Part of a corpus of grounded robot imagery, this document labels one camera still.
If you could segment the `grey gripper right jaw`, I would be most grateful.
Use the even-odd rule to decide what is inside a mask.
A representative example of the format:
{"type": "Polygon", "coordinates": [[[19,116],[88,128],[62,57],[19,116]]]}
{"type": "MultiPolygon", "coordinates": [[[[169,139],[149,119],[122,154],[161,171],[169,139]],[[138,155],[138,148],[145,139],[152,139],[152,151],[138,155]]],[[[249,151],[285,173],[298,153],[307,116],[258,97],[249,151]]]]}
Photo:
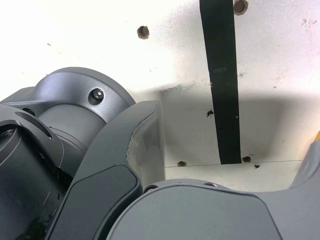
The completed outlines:
{"type": "Polygon", "coordinates": [[[320,237],[320,143],[313,142],[292,185],[239,192],[199,180],[158,182],[124,196],[97,240],[317,240],[320,237]]]}

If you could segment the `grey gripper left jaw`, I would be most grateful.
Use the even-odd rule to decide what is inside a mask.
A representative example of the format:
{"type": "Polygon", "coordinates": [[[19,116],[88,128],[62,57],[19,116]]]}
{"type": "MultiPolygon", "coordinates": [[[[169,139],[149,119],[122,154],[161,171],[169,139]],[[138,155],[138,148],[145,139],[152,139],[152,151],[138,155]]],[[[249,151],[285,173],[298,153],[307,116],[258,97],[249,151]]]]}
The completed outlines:
{"type": "Polygon", "coordinates": [[[47,234],[104,240],[149,185],[165,179],[161,108],[141,101],[108,122],[89,146],[47,234]]]}

